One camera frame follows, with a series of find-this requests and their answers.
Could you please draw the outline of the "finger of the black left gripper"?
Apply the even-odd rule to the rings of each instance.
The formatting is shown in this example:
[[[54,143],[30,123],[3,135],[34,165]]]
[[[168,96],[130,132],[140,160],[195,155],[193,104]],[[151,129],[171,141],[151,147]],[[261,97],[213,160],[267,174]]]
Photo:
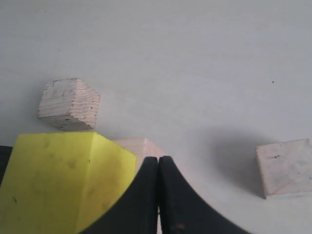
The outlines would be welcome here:
[[[0,183],[2,183],[11,152],[12,147],[0,146]]]

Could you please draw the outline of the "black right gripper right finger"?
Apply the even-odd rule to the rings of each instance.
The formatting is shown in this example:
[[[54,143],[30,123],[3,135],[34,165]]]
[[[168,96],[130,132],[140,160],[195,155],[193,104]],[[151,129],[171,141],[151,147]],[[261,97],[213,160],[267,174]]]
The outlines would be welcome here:
[[[164,234],[246,234],[208,205],[170,156],[159,159],[158,205]]]

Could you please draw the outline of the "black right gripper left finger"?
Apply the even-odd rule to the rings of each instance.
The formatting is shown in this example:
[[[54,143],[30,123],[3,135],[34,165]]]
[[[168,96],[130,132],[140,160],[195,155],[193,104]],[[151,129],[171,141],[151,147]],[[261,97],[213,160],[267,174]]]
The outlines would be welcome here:
[[[82,234],[156,234],[158,161],[146,157],[118,201]]]

